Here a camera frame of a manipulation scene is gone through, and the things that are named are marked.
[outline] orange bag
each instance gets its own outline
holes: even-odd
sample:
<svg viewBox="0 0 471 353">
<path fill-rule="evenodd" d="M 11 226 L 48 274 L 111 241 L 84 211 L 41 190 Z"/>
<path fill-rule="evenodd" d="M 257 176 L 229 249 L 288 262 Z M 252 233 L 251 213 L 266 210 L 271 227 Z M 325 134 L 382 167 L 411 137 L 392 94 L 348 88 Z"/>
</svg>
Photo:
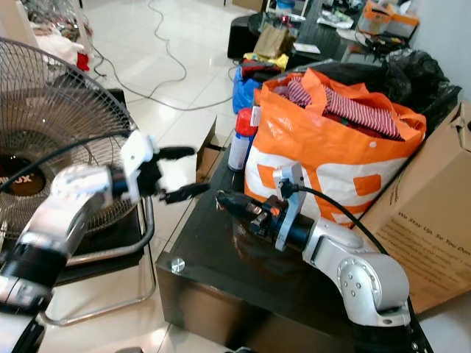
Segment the orange bag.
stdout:
<svg viewBox="0 0 471 353">
<path fill-rule="evenodd" d="M 264 200 L 276 194 L 273 170 L 296 161 L 303 166 L 305 185 L 320 190 L 360 216 L 425 136 L 425 116 L 391 103 L 382 93 L 368 92 L 364 84 L 346 86 L 308 69 L 301 79 L 312 105 L 305 109 L 273 93 L 294 76 L 263 84 L 255 95 L 261 122 L 245 168 L 245 194 Z M 386 108 L 404 141 L 374 138 L 322 116 L 327 104 L 322 85 L 370 107 Z M 350 220 L 334 206 L 306 197 L 302 213 L 339 224 Z"/>
</svg>

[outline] white robotic arm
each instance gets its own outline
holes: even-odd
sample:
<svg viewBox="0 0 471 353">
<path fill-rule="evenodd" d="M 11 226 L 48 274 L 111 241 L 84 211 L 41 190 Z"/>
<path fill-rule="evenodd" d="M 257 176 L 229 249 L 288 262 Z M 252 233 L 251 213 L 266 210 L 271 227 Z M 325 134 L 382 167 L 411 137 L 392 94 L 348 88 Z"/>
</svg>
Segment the white robotic arm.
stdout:
<svg viewBox="0 0 471 353">
<path fill-rule="evenodd" d="M 411 322 L 408 278 L 401 265 L 351 229 L 301 215 L 305 188 L 299 163 L 276 170 L 274 181 L 278 197 L 265 202 L 223 190 L 216 202 L 276 249 L 302 252 L 307 264 L 335 284 L 353 323 L 356 352 L 431 353 L 425 336 L 418 335 L 417 320 Z"/>
<path fill-rule="evenodd" d="M 52 299 L 52 288 L 77 250 L 87 220 L 115 199 L 137 203 L 160 195 L 178 202 L 208 189 L 187 185 L 172 193 L 159 186 L 160 159 L 194 154 L 189 147 L 158 149 L 148 135 L 134 131 L 121 149 L 124 168 L 73 165 L 61 171 L 47 199 L 36 209 L 0 268 L 0 352 L 36 352 L 43 327 L 36 316 Z"/>
</svg>

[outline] red striped fabric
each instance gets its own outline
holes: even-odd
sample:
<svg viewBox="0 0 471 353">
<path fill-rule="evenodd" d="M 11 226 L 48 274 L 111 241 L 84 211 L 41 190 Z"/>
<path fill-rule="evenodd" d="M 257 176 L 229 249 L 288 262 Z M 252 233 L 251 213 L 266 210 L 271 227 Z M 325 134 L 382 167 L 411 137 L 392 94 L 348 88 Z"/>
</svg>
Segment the red striped fabric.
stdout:
<svg viewBox="0 0 471 353">
<path fill-rule="evenodd" d="M 324 114 L 336 115 L 352 123 L 364 126 L 392 140 L 402 140 L 392 114 L 387 109 L 368 107 L 352 99 L 343 97 L 327 86 L 323 86 L 327 96 Z M 311 95 L 301 85 L 301 77 L 294 77 L 287 86 L 275 88 L 275 93 L 289 99 L 301 107 L 312 103 Z"/>
<path fill-rule="evenodd" d="M 392 120 L 392 114 L 387 109 L 368 107 L 343 97 L 327 86 L 324 86 L 324 89 L 327 96 L 325 110 L 329 113 L 368 127 L 392 140 L 402 140 L 399 130 Z"/>
</svg>

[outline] fan guard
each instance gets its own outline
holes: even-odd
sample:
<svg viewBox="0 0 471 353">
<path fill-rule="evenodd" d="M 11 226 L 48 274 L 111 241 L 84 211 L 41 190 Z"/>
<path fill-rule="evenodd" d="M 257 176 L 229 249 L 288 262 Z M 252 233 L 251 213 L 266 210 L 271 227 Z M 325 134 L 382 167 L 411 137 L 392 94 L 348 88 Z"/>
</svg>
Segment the fan guard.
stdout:
<svg viewBox="0 0 471 353">
<path fill-rule="evenodd" d="M 59 58 L 0 38 L 0 182 L 25 165 L 70 143 L 134 127 L 129 113 L 99 83 Z M 76 147 L 15 181 L 0 194 L 0 236 L 16 239 L 68 165 L 121 165 L 126 139 L 106 138 Z M 131 211 L 114 202 L 88 222 L 88 234 Z"/>
</svg>

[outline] orange box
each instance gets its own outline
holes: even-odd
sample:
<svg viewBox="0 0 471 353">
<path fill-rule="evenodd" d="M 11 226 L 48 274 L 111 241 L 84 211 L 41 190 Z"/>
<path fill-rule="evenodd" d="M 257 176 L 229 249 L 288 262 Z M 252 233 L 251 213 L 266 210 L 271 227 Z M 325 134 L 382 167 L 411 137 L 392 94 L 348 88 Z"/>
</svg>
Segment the orange box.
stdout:
<svg viewBox="0 0 471 353">
<path fill-rule="evenodd" d="M 391 18 L 392 13 L 388 8 L 369 0 L 358 21 L 358 30 L 370 35 L 379 35 L 386 31 Z"/>
<path fill-rule="evenodd" d="M 410 38 L 419 24 L 419 19 L 396 12 L 396 7 L 391 4 L 388 5 L 387 10 L 391 13 L 391 20 L 386 31 L 398 37 Z"/>
</svg>

